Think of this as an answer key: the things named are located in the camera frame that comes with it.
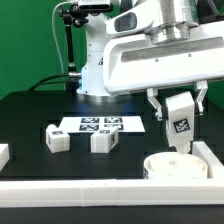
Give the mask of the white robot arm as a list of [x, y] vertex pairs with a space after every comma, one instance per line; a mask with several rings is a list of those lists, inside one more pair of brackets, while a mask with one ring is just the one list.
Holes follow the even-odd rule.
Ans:
[[100, 84], [111, 95], [156, 91], [224, 78], [224, 16], [197, 17], [195, 0], [138, 0], [131, 9], [92, 23], [91, 66], [102, 63]]

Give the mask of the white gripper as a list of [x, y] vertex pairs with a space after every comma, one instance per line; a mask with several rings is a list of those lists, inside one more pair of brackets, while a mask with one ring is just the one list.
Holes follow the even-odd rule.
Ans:
[[206, 80], [220, 79], [224, 79], [224, 23], [200, 25], [190, 30], [188, 40], [159, 45], [145, 34], [116, 38], [104, 50], [106, 91], [121, 95], [147, 89], [158, 121], [168, 116], [167, 108], [157, 100], [157, 89], [197, 82], [195, 114], [201, 116]]

